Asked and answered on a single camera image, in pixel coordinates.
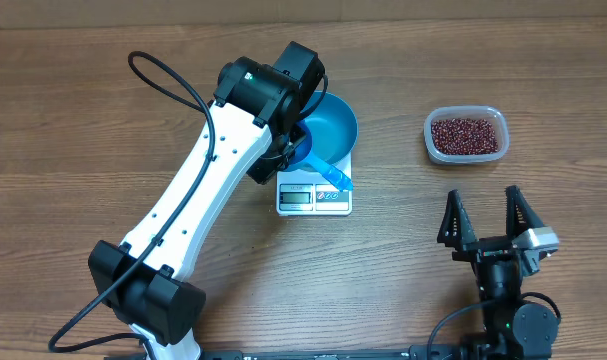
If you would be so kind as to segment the blue plastic measuring scoop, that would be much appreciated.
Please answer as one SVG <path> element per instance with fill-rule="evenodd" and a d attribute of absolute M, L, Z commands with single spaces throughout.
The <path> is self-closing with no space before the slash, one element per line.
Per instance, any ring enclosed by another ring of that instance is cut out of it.
<path fill-rule="evenodd" d="M 322 131 L 315 132 L 304 121 L 299 122 L 298 127 L 303 131 L 305 137 L 296 147 L 285 172 L 310 167 L 339 192 L 352 191 L 353 182 L 351 178 L 334 165 L 335 160 L 331 160 L 331 157 L 335 154 L 336 146 L 327 140 Z"/>

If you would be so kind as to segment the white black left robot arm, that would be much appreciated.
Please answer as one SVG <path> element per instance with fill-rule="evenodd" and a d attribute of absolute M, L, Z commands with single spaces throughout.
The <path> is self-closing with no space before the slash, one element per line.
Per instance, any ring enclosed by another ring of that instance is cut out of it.
<path fill-rule="evenodd" d="M 244 176 L 267 183 L 284 170 L 302 134 L 308 101 L 326 84 L 318 54 L 290 42 L 272 65 L 226 64 L 206 123 L 161 198 L 122 242 L 99 241 L 88 266 L 101 301 L 130 326 L 143 359 L 197 359 L 192 327 L 205 293 L 189 282 L 216 218 Z"/>

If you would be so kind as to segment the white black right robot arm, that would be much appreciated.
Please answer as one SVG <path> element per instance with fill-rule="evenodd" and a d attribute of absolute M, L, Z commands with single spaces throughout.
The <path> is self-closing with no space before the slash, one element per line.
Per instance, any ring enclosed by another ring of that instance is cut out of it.
<path fill-rule="evenodd" d="M 448 193 L 437 241 L 453 250 L 454 261 L 471 265 L 479 301 L 441 320 L 426 345 L 430 359 L 549 359 L 562 315 L 539 292 L 522 292 L 526 277 L 559 248 L 559 239 L 530 207 L 516 185 L 505 189 L 506 230 L 479 238 L 456 190 Z M 484 330 L 464 335 L 457 345 L 434 348 L 438 331 L 469 311 L 480 310 Z"/>

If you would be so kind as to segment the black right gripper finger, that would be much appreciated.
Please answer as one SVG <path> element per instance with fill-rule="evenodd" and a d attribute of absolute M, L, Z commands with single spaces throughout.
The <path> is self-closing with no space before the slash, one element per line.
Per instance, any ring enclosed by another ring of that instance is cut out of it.
<path fill-rule="evenodd" d="M 437 242 L 455 250 L 467 250 L 478 241 L 470 218 L 463 206 L 459 192 L 448 193 L 444 217 L 437 235 Z"/>
<path fill-rule="evenodd" d="M 529 206 L 517 185 L 505 189 L 506 235 L 519 236 L 528 229 L 545 227 L 544 222 Z"/>

